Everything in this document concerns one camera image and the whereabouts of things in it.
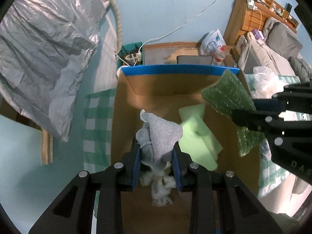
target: silver screw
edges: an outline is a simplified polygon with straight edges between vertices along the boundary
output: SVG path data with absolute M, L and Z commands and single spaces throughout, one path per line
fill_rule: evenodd
M 234 177 L 234 172 L 232 172 L 232 171 L 226 171 L 226 172 L 225 172 L 225 175 L 227 175 L 228 177 L 232 178 L 232 177 Z
M 275 140 L 274 140 L 274 143 L 276 146 L 280 146 L 283 144 L 283 138 L 281 137 L 276 137 Z
M 80 173 L 79 173 L 79 177 L 80 178 L 84 178 L 84 177 L 86 177 L 88 175 L 88 173 L 86 172 L 86 171 L 81 171 Z
M 124 166 L 124 164 L 123 164 L 123 163 L 120 163 L 120 162 L 114 164 L 114 167 L 115 167 L 116 169 L 120 169 L 120 168 L 122 168 L 123 166 Z
M 266 117 L 266 122 L 271 122 L 272 121 L 272 117 L 271 116 L 267 116 Z
M 192 169 L 197 169 L 199 167 L 199 164 L 198 163 L 190 163 L 190 167 Z

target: wooden headboard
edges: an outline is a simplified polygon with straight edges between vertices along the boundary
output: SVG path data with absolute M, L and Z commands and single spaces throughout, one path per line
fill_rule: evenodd
M 231 17 L 229 23 L 227 24 L 227 29 L 224 33 L 224 40 L 227 45 L 235 46 L 237 40 L 241 35 L 244 35 L 248 31 L 252 31 L 253 29 L 258 29 L 260 25 L 260 30 L 263 29 L 265 21 L 269 17 L 274 17 L 282 23 L 286 24 L 294 33 L 297 33 L 296 28 L 298 26 L 298 22 L 290 21 L 289 12 L 285 10 L 283 16 L 277 15 L 275 12 L 271 11 L 269 8 L 272 3 L 275 3 L 277 9 L 284 8 L 279 5 L 274 0 L 265 0 L 264 4 L 255 3 L 258 7 L 257 10 L 251 10 L 247 7 L 247 0 L 236 0 L 234 4 L 234 8 L 231 13 Z M 238 52 L 235 48 L 233 48 L 234 58 L 239 57 Z

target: silver curtain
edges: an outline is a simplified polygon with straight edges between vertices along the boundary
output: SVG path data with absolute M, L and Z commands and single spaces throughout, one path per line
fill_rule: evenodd
M 63 141 L 108 3 L 15 0 L 0 24 L 1 95 Z

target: cardboard box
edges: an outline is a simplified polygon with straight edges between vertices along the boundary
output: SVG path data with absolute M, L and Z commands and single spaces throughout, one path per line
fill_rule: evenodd
M 142 127 L 142 109 L 166 120 L 180 123 L 178 109 L 204 103 L 201 90 L 216 83 L 226 67 L 207 65 L 148 65 L 123 68 L 115 97 L 111 163 L 130 151 L 132 139 Z M 245 88 L 244 74 L 237 74 Z M 217 172 L 233 171 L 257 195 L 260 173 L 259 149 L 240 157 L 235 124 L 206 105 L 204 122 L 223 147 Z M 173 205 L 152 206 L 151 188 L 140 184 L 132 193 L 122 193 L 124 231 L 128 234 L 184 234 L 189 232 L 191 193 L 176 189 L 170 197 Z

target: patterned fabric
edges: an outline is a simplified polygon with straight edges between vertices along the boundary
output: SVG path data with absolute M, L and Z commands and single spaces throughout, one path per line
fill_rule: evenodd
M 85 97 L 82 129 L 84 169 L 101 172 L 110 165 L 110 141 L 116 88 Z
M 300 83 L 297 76 L 278 76 L 281 81 L 287 84 Z M 253 86 L 255 77 L 253 74 L 245 75 L 247 85 L 250 91 L 254 91 Z M 302 113 L 296 113 L 297 120 L 306 120 L 307 115 Z M 274 188 L 278 187 L 289 175 L 290 172 L 273 163 L 268 154 L 269 145 L 267 140 L 260 145 L 260 176 L 259 176 L 259 191 L 258 198 L 262 198 L 270 193 Z

